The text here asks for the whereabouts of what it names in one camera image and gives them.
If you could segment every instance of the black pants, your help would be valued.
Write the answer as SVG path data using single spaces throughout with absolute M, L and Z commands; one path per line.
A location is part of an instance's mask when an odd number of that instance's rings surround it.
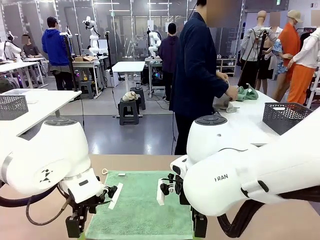
M 242 74 L 238 83 L 239 87 L 244 89 L 248 88 L 247 84 L 250 84 L 251 87 L 256 86 L 256 79 L 258 74 L 258 62 L 257 61 L 247 61 L 241 59 L 241 70 Z
M 165 86 L 165 100 L 171 100 L 171 85 L 174 79 L 174 74 L 172 72 L 163 72 L 163 80 Z
M 72 82 L 72 75 L 71 75 L 70 72 L 60 71 L 60 72 L 57 73 L 55 71 L 52 74 L 55 77 L 56 88 L 59 91 L 63 91 L 63 90 L 65 90 L 65 88 L 68 91 L 72 91 L 73 90 L 74 85 L 73 85 L 73 82 Z
M 175 114 L 176 126 L 178 128 L 178 139 L 176 141 L 174 155 L 187 154 L 187 142 L 193 118 L 189 118 L 180 114 Z

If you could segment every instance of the white sweater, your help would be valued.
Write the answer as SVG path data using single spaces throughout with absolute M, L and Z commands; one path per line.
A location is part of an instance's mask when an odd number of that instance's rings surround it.
M 293 57 L 296 64 L 308 68 L 316 69 L 318 66 L 318 56 L 320 50 L 320 27 L 318 27 L 303 42 L 301 51 Z

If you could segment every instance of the man in dark jacket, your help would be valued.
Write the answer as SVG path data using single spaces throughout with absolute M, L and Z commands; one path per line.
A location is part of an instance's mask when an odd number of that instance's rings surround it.
M 213 101 L 227 94 L 235 101 L 238 89 L 229 86 L 228 76 L 216 72 L 217 53 L 207 21 L 207 0 L 197 0 L 196 12 L 179 37 L 175 79 L 170 109 L 175 112 L 178 139 L 175 155 L 187 154 L 191 124 L 199 117 L 213 114 Z
M 60 35 L 57 19 L 50 16 L 46 20 L 48 29 L 42 36 L 42 49 L 48 54 L 50 71 L 55 77 L 58 90 L 73 89 L 72 75 L 69 68 L 67 47 L 64 37 Z
M 159 57 L 162 59 L 163 80 L 165 84 L 165 100 L 171 100 L 171 85 L 176 69 L 177 50 L 179 47 L 179 38 L 176 36 L 176 25 L 170 23 L 168 26 L 169 36 L 162 40 Z

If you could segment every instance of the gray jacket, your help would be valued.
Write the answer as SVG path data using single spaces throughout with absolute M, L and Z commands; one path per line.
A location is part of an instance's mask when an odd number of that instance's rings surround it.
M 255 26 L 246 31 L 241 43 L 241 58 L 243 60 L 250 62 L 258 61 L 263 36 L 261 28 L 264 28 L 264 26 Z M 271 29 L 268 30 L 268 37 L 273 43 L 277 40 L 276 35 Z

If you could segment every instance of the green cloth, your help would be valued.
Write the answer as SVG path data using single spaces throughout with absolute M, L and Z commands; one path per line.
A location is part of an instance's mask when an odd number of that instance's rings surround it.
M 193 222 L 190 206 L 180 205 L 173 192 L 165 205 L 157 202 L 158 179 L 168 171 L 109 171 L 106 184 L 123 183 L 113 210 L 109 204 L 97 207 L 85 233 L 87 240 L 192 240 Z
M 257 100 L 259 95 L 257 91 L 248 84 L 248 89 L 244 89 L 243 86 L 238 88 L 238 99 L 237 101 L 243 102 L 244 100 Z

